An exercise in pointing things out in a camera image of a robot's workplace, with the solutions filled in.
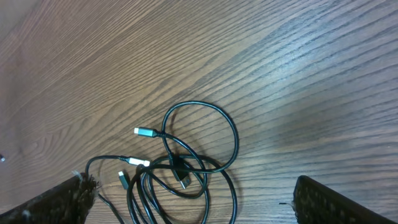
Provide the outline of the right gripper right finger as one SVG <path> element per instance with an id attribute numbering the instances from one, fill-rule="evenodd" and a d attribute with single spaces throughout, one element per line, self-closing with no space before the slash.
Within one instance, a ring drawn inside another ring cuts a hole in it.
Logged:
<path id="1" fill-rule="evenodd" d="M 395 224 L 306 175 L 297 179 L 293 205 L 299 224 Z"/>

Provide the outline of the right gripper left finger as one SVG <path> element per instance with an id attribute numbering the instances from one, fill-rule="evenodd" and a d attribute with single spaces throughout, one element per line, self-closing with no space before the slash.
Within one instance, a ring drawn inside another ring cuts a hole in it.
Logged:
<path id="1" fill-rule="evenodd" d="M 84 223 L 97 197 L 92 176 L 72 178 L 1 214 L 1 224 Z"/>

